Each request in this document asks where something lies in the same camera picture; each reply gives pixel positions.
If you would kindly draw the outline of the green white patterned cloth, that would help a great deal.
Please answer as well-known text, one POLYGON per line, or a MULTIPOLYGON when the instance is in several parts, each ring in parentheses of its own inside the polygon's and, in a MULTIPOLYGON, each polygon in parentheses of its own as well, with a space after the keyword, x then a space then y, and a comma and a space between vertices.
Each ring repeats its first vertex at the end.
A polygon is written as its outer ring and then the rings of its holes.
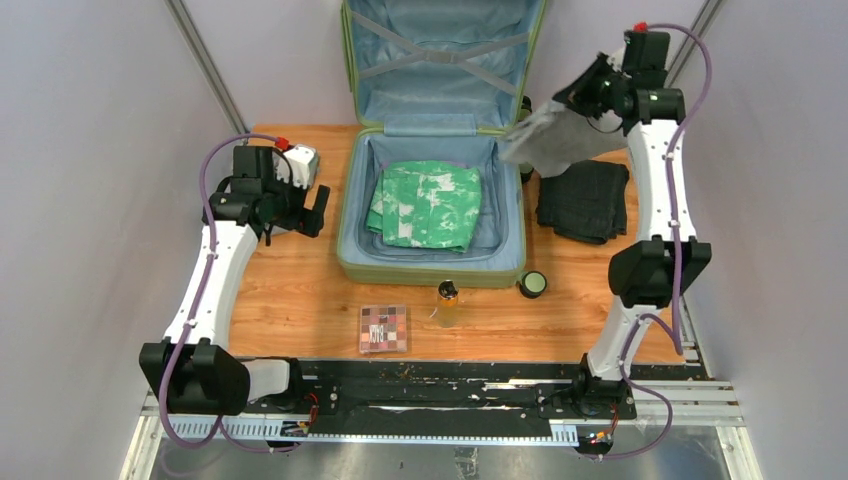
POLYGON ((482 203, 477 168, 397 162, 378 175, 365 227, 387 246, 462 253, 471 245, 482 203))

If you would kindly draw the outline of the grey cloth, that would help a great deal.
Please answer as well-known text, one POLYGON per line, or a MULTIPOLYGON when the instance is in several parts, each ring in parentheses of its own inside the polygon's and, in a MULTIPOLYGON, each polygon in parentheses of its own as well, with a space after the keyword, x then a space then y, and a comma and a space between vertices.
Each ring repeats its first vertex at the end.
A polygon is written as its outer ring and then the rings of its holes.
POLYGON ((574 163, 625 148, 620 123, 612 114, 591 119, 548 100, 498 138, 499 158, 555 177, 574 163))

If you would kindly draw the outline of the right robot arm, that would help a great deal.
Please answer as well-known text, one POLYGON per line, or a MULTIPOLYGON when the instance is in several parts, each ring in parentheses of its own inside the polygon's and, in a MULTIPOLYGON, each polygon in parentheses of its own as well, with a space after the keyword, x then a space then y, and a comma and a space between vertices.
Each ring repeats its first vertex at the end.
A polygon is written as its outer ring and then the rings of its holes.
POLYGON ((681 296, 712 258, 710 244, 698 240, 688 213, 682 142, 698 108, 687 107, 683 92, 666 84, 673 30, 703 43, 683 26, 637 24, 625 31, 622 51, 598 54, 553 97, 585 118, 608 112, 620 118, 638 192, 637 239, 610 261, 612 306, 600 338, 565 390, 584 417, 608 407, 622 409, 633 390, 629 373, 635 352, 664 309, 671 311, 664 329, 676 353, 683 352, 681 296))

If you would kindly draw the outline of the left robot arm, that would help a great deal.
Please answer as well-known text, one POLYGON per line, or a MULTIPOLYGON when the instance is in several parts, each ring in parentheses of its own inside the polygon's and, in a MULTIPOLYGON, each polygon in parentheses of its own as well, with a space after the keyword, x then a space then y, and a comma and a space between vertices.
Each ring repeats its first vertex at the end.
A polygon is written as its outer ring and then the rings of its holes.
POLYGON ((146 343, 140 368, 162 416, 235 416, 268 397, 283 413, 298 411, 306 386, 297 360, 239 360, 229 351, 236 297, 247 264, 275 231, 315 238, 324 225, 330 189, 320 185, 320 155, 303 144, 238 145, 232 172, 215 189, 202 183, 199 255, 185 296, 163 339, 146 343))

